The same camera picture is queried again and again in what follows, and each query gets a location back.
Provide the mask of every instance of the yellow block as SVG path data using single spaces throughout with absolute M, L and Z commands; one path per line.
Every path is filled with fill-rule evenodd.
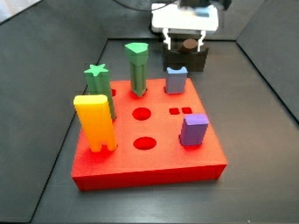
M 107 96 L 103 94 L 77 95 L 73 105 L 91 151 L 100 151 L 103 143 L 107 144 L 111 151 L 115 150 L 117 142 Z

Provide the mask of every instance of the square hole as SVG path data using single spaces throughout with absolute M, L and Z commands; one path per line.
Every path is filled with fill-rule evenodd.
M 169 108 L 169 113 L 171 113 L 171 115 L 179 115 L 180 110 L 177 108 Z
M 192 113 L 192 109 L 191 108 L 181 108 L 181 112 L 184 114 L 191 114 Z

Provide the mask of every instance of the hole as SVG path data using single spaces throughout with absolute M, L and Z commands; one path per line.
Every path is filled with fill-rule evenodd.
M 192 109 L 191 108 L 181 108 L 181 112 L 184 114 L 191 114 L 192 113 Z
M 156 141 L 149 136 L 139 137 L 133 143 L 140 151 L 148 151 L 156 146 Z
M 117 91 L 112 88 L 112 96 L 117 94 Z
M 151 117 L 151 110 L 148 108 L 136 108 L 133 111 L 133 118 L 139 121 L 144 121 L 145 119 L 148 119 Z
M 177 108 L 169 108 L 169 113 L 171 113 L 171 115 L 179 115 L 180 110 Z

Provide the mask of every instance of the red board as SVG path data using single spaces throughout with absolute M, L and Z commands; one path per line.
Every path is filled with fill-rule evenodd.
M 183 94 L 167 94 L 164 84 L 164 80 L 147 80 L 147 92 L 139 98 L 128 80 L 111 82 L 117 148 L 91 152 L 80 132 L 71 176 L 81 191 L 220 177 L 227 159 L 211 124 L 202 145 L 180 145 L 184 114 L 206 114 L 192 82 L 187 79 Z

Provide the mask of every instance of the gray table surface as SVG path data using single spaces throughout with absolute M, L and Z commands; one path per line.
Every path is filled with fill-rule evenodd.
M 148 78 L 164 77 L 161 43 L 149 42 Z M 124 44 L 109 40 L 100 63 L 128 80 Z M 80 122 L 75 119 L 33 223 L 299 221 L 298 123 L 232 42 L 207 42 L 203 73 L 191 80 L 228 158 L 219 179 L 80 192 L 71 179 Z

